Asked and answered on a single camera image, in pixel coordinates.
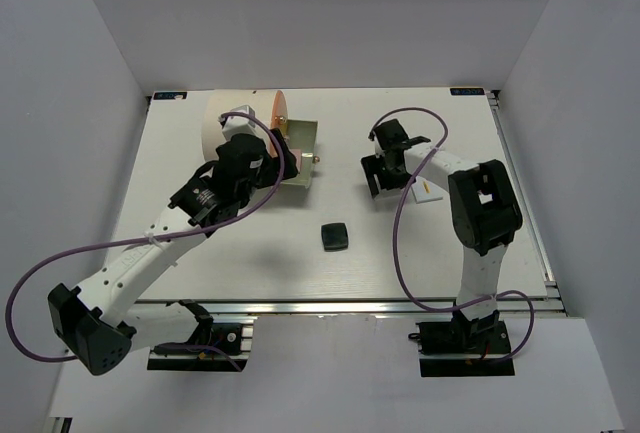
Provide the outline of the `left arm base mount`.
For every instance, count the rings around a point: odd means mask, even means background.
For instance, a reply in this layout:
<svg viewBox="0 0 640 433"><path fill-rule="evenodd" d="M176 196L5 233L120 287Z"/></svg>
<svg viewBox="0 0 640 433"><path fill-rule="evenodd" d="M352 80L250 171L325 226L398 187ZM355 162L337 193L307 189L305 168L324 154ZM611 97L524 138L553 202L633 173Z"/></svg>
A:
<svg viewBox="0 0 640 433"><path fill-rule="evenodd" d="M165 372L233 372L240 373L248 362L243 348L245 326L242 323L218 322L206 308L192 300L168 303L186 309L196 327L187 340L175 347L164 343L150 350L149 371Z"/></svg>

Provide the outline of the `white square compact with gold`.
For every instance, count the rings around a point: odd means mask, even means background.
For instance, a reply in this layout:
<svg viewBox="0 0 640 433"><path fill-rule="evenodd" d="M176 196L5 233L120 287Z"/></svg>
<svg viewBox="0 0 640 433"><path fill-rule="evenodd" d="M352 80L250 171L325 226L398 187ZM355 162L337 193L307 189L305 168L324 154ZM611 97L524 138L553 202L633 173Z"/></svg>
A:
<svg viewBox="0 0 640 433"><path fill-rule="evenodd" d="M445 194L442 188L421 177L412 184L411 192L416 204L441 201Z"/></svg>

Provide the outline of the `pale green bottom drawer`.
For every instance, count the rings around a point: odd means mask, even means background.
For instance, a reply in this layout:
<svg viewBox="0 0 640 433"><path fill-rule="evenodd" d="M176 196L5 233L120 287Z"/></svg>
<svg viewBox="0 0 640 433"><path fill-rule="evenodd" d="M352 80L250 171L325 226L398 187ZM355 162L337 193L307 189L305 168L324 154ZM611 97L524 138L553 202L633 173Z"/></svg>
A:
<svg viewBox="0 0 640 433"><path fill-rule="evenodd" d="M317 134L317 121L296 119L287 121L284 138L291 150L302 151L302 173L292 180L283 181L284 185L305 189L311 186L314 168L319 162L319 156L316 153Z"/></svg>

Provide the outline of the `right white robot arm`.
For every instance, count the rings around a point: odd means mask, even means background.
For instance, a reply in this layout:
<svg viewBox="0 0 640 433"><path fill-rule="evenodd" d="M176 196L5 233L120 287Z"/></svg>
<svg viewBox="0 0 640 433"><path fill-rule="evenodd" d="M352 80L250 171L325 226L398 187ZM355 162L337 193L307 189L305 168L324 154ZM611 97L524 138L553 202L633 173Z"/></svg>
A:
<svg viewBox="0 0 640 433"><path fill-rule="evenodd" d="M463 248L461 286L446 332L423 343L425 352L462 353L486 347L499 322L496 298L502 260L521 213L511 180L499 160L474 162L426 137L409 137L396 119L376 125L375 153L361 159L372 197L414 186L421 179L448 194L453 229Z"/></svg>

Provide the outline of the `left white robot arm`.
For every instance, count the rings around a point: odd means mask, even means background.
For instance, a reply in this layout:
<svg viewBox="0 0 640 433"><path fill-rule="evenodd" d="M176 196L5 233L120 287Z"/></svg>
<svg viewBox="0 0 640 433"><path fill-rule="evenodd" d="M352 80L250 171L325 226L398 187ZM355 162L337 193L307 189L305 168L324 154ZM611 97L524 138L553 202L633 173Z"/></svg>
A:
<svg viewBox="0 0 640 433"><path fill-rule="evenodd" d="M271 131L280 152L239 133L217 147L217 159L199 167L146 231L100 271L72 289L48 295L55 333L94 375L115 368L131 351L160 347L175 352L211 350L213 319L193 300L166 303L144 314L135 303L166 270L212 236L212 226L237 217L253 194L297 175L296 158L282 133Z"/></svg>

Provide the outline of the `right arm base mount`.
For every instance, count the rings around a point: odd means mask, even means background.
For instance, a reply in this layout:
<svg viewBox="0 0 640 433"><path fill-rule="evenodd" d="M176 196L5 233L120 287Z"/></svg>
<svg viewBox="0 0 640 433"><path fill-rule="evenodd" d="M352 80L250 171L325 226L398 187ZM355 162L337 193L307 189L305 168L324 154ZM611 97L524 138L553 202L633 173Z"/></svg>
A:
<svg viewBox="0 0 640 433"><path fill-rule="evenodd" d="M425 321L408 340L418 347L422 378L511 377L511 343L499 311L468 320L461 311L449 321Z"/></svg>

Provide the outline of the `black square compact case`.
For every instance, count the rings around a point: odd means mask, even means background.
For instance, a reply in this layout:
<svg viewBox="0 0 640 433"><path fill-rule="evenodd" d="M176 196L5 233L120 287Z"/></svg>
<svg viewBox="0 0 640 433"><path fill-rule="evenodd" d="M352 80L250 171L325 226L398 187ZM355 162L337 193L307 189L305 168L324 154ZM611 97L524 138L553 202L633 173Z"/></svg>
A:
<svg viewBox="0 0 640 433"><path fill-rule="evenodd" d="M343 222L327 223L321 226L321 240L326 252L342 251L349 247L347 226Z"/></svg>

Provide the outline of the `pink rectangular palette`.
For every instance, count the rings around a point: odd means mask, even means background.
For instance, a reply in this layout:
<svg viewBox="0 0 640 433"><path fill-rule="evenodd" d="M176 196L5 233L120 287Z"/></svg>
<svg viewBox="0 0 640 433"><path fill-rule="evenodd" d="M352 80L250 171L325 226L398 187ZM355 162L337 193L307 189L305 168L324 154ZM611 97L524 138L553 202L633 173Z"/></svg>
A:
<svg viewBox="0 0 640 433"><path fill-rule="evenodd" d="M291 153L295 158L297 176L299 176L302 173L302 151L300 149L293 149Z"/></svg>

